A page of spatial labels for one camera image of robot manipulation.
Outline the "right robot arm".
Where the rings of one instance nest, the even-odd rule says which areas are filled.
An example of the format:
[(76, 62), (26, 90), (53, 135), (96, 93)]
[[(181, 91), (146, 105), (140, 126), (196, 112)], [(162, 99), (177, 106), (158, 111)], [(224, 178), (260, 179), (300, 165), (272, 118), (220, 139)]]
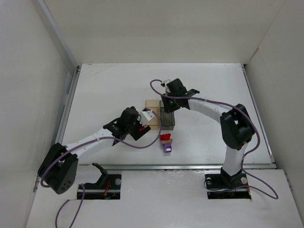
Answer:
[(161, 86), (165, 88), (161, 98), (166, 113), (186, 108), (220, 124), (222, 139), (226, 144), (225, 160), (219, 175), (220, 183), (223, 189), (235, 188), (241, 178), (245, 150), (255, 134), (246, 108), (241, 104), (230, 106), (207, 101), (199, 96), (198, 90), (187, 90), (178, 78), (162, 81)]

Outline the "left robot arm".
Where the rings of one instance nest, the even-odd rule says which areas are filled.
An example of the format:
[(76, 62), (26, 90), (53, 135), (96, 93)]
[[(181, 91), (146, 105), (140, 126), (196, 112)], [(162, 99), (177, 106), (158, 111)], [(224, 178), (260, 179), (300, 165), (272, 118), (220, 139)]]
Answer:
[(127, 107), (120, 117), (105, 124), (92, 135), (68, 145), (59, 142), (53, 144), (38, 170), (40, 185), (51, 188), (58, 195), (65, 193), (73, 184), (104, 186), (108, 172), (97, 163), (90, 165), (93, 171), (85, 172), (79, 167), (80, 160), (118, 143), (124, 143), (128, 135), (139, 140), (150, 131), (148, 122), (156, 116), (148, 108), (138, 112), (133, 106)]

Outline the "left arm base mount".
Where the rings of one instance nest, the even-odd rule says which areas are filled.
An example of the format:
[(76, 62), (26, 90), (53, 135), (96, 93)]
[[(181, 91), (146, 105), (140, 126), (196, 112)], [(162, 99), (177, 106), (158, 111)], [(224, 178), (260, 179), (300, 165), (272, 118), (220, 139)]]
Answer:
[(74, 184), (78, 185), (77, 199), (119, 200), (122, 174), (107, 171), (98, 163), (78, 166)]

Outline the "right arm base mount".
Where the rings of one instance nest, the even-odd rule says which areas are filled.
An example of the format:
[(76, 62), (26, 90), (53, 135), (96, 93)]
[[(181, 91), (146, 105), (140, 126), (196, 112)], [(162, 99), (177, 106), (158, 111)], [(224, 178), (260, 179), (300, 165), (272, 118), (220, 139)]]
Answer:
[(209, 200), (250, 200), (251, 193), (247, 184), (247, 176), (242, 172), (232, 178), (222, 171), (205, 173), (204, 187)]

